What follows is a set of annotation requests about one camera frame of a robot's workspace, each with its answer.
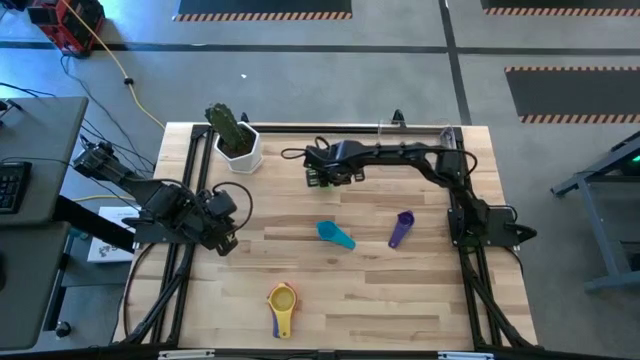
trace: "orange striped tape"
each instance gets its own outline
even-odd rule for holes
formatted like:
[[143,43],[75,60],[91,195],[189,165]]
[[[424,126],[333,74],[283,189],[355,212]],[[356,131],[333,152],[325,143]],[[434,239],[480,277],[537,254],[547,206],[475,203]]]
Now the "orange striped tape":
[[640,9],[580,9],[580,8],[490,8],[487,15],[528,16],[640,16]]
[[350,12],[179,14],[173,21],[349,20]]
[[634,124],[640,123],[640,114],[613,115],[526,115],[523,124]]
[[640,71],[640,66],[508,66],[504,71]]

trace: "black floor mat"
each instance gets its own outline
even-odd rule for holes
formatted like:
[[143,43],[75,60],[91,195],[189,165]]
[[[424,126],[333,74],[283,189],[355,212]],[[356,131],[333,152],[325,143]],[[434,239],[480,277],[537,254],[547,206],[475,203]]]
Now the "black floor mat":
[[640,0],[480,0],[488,15],[640,16]]
[[640,123],[638,66],[516,66],[505,73],[523,123]]
[[174,21],[347,20],[351,0],[181,0]]

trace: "red device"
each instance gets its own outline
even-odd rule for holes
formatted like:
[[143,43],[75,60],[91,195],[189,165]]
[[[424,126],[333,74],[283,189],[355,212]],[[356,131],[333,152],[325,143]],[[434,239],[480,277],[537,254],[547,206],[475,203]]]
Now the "red device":
[[35,0],[27,8],[31,22],[38,26],[64,54],[86,57],[95,37],[69,11],[66,2],[96,34],[104,23],[104,8],[98,0]]

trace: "yellow measuring cup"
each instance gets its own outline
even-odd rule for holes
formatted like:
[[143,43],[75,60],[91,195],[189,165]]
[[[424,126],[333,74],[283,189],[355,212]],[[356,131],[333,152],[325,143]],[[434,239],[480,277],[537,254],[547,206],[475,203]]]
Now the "yellow measuring cup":
[[273,315],[273,336],[287,339],[291,337],[291,317],[298,297],[287,283],[279,283],[267,298]]

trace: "concrete floor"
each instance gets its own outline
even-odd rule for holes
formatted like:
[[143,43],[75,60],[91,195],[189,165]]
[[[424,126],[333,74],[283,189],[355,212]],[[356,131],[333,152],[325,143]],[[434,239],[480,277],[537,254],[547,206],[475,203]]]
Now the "concrete floor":
[[[253,121],[376,123],[403,109],[411,124],[460,124],[437,0],[354,0],[354,19],[331,22],[173,23],[174,1],[104,1],[110,43],[340,45],[333,52],[117,52],[135,78],[140,100],[163,121],[200,121],[210,102],[226,102]],[[640,18],[488,17],[479,0],[449,0],[459,47],[640,49]],[[0,19],[0,42],[46,42],[24,14]],[[388,48],[396,47],[393,52]],[[18,86],[83,95],[65,77],[55,50],[0,49],[0,79]],[[461,55],[460,71],[473,125],[491,129],[505,195],[520,221],[539,236],[522,247],[525,283],[540,343],[553,350],[639,357],[640,292],[588,295],[584,281],[604,265],[581,200],[549,193],[552,185],[595,161],[638,125],[523,125],[503,73],[505,66],[638,65],[640,56]],[[72,60],[72,72],[154,160],[161,131],[135,107],[104,52]],[[0,97],[22,96],[0,88]],[[108,138],[124,138],[95,104],[87,119]],[[102,193],[69,172],[63,193]],[[116,201],[85,204],[96,210]],[[41,338],[35,349],[86,347],[110,340],[121,287],[70,293],[65,309],[90,300],[95,309],[63,311],[79,329],[63,341]]]

